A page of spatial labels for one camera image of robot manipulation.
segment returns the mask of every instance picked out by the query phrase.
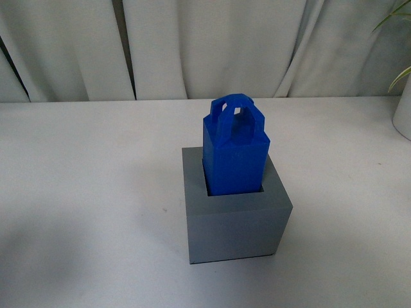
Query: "blue bag-shaped block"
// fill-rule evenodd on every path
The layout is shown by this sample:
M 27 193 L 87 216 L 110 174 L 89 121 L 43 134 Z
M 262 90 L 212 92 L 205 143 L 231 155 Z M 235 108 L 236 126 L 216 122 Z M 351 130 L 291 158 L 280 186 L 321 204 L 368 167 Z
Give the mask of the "blue bag-shaped block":
M 203 167 L 210 196 L 261 190 L 270 146 L 264 120 L 244 94 L 211 102 L 210 114 L 203 121 Z

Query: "blue handle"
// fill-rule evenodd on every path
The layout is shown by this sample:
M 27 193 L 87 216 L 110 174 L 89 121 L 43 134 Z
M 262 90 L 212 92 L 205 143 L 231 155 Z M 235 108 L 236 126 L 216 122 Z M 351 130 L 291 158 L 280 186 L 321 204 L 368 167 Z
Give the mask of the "blue handle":
M 241 108 L 244 124 L 252 127 L 251 138 L 264 134 L 264 115 L 254 106 L 251 98 L 244 94 L 230 94 L 211 102 L 211 122 L 217 125 L 215 144 L 224 144 L 231 138 L 234 111 Z

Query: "green leaf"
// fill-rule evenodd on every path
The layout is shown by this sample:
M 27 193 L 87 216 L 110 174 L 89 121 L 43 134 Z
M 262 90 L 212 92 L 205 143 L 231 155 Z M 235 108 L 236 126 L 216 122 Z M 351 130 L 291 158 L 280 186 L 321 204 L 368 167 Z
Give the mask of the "green leaf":
M 377 24 L 377 27 L 373 29 L 372 32 L 374 32 L 376 29 L 378 29 L 383 23 L 385 23 L 387 20 L 389 20 L 393 15 L 399 15 L 400 13 L 397 13 L 400 9 L 402 9 L 404 6 L 406 6 L 411 0 L 405 1 L 403 4 L 401 4 L 399 7 L 397 7 L 394 11 L 389 13 L 386 18 L 384 18 L 379 24 Z
M 411 13 L 392 13 L 391 16 L 411 16 Z
M 388 89 L 388 92 L 392 90 L 392 88 L 395 86 L 395 84 L 402 78 L 404 78 L 406 75 L 411 73 L 411 66 L 407 67 L 404 71 L 402 71 L 396 79 L 391 83 L 390 88 Z

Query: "curtain fold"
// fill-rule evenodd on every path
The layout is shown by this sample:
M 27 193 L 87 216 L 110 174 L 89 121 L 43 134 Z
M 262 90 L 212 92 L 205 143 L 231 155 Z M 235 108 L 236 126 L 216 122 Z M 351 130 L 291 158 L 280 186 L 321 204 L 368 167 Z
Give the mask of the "curtain fold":
M 25 103 L 28 97 L 6 57 L 0 52 L 0 101 Z
M 0 36 L 31 101 L 134 99 L 110 0 L 2 0 Z
M 288 95 L 387 95 L 391 81 L 411 64 L 411 24 L 393 18 L 372 33 L 394 3 L 381 0 L 377 6 L 375 0 L 326 1 Z M 398 95 L 402 90 L 400 85 L 390 94 Z
M 2 0 L 29 98 L 0 55 L 0 101 L 387 95 L 411 64 L 411 24 L 372 29 L 400 2 Z

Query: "table surface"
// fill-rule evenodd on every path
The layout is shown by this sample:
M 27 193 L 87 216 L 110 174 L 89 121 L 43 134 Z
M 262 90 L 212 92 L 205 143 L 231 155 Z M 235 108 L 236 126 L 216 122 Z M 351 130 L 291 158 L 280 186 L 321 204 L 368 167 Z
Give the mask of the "table surface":
M 189 265 L 181 148 L 210 102 L 0 104 L 0 307 L 410 307 L 398 98 L 255 99 L 279 249 Z

